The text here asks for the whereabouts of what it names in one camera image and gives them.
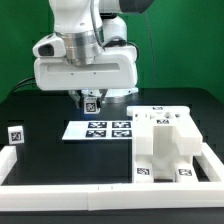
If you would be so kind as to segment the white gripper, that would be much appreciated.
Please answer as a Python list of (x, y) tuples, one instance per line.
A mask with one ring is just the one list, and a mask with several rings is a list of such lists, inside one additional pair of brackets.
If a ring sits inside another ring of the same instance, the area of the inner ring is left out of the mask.
[(83, 106), (80, 90), (100, 89), (98, 108), (104, 105), (108, 89), (128, 89), (137, 84), (137, 50), (134, 46), (109, 47), (93, 64), (75, 66), (63, 57), (38, 58), (35, 79), (41, 90), (69, 90), (76, 107)]

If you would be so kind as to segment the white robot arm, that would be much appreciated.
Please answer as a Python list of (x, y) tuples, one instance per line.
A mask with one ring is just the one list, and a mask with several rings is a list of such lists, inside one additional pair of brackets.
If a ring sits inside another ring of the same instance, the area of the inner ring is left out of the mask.
[(137, 91), (135, 45), (121, 13), (142, 13), (154, 0), (49, 0), (54, 31), (34, 47), (42, 90), (66, 90), (85, 113)]

